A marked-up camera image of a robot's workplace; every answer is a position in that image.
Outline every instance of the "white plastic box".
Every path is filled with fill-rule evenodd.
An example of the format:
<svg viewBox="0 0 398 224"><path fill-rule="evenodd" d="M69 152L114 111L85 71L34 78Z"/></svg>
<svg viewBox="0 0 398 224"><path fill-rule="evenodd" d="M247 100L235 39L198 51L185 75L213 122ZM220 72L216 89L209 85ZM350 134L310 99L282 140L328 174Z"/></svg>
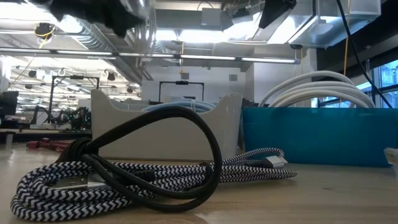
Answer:
<svg viewBox="0 0 398 224"><path fill-rule="evenodd" d="M223 97L214 109L199 116L210 127L220 146L223 159L237 154L242 95ZM93 138L130 119L140 116L146 105L110 102L99 90L91 91ZM184 118L169 118L147 125L99 150L110 159L147 159L211 161L211 149L202 131Z"/></svg>

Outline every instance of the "blue bin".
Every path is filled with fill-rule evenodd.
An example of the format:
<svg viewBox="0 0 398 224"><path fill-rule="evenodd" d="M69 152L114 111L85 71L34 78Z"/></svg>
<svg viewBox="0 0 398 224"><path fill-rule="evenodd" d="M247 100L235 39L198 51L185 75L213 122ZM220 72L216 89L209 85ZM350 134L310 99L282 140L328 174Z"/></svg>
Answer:
<svg viewBox="0 0 398 224"><path fill-rule="evenodd" d="M398 110L245 108L244 148L277 147L292 163L388 167L398 147Z"/></svg>

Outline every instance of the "white coiled cable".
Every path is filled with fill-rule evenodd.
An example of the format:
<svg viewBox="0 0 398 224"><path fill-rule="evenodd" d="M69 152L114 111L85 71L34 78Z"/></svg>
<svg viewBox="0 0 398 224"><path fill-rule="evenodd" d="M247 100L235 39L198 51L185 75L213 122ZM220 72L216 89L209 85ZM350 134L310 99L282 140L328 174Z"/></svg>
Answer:
<svg viewBox="0 0 398 224"><path fill-rule="evenodd" d="M318 71L306 73L297 77L291 78L273 88L264 99L261 101L259 107L263 107L266 101L276 92L281 89L302 81L304 79L313 77L331 77L340 80L325 81L325 82L311 82L297 85L288 89L278 96L269 106L270 107L285 107L298 103L303 100L308 100L317 97L334 96L342 100L351 102L352 106L356 105L362 108L375 108L373 101L365 93L355 87L354 83L346 76L331 72L331 71Z"/></svg>

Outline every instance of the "black and white braided cable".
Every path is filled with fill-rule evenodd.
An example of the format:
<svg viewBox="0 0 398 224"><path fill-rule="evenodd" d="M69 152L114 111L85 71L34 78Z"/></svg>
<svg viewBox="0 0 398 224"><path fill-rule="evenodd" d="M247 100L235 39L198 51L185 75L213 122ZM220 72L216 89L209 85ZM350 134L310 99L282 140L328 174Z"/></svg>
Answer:
<svg viewBox="0 0 398 224"><path fill-rule="evenodd" d="M250 167L247 164L260 162L247 159L258 154L284 153L276 148L262 148L223 161L221 183L252 180L285 179L297 175L296 171ZM153 170L155 181L151 184L167 190L181 191L197 187L205 180L206 167L161 166L114 162L115 166L133 173ZM36 222L58 222L89 217L133 204L112 188L92 190L60 190L49 187L49 183L67 177L88 175L91 167L81 161L50 164L26 174L17 186L11 201L11 210L19 218ZM136 185L128 187L141 197L148 199L157 195L142 190Z"/></svg>

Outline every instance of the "wooden table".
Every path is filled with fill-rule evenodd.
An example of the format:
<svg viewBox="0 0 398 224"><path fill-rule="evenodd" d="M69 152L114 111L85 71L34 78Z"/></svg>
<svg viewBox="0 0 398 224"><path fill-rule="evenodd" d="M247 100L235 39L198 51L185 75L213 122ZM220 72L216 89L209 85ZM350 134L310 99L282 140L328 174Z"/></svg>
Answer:
<svg viewBox="0 0 398 224"><path fill-rule="evenodd" d="M58 153L0 147L0 223L26 223L9 209L19 179ZM202 206L164 214L123 209L73 223L398 223L398 183L392 169L289 164L298 176L221 184Z"/></svg>

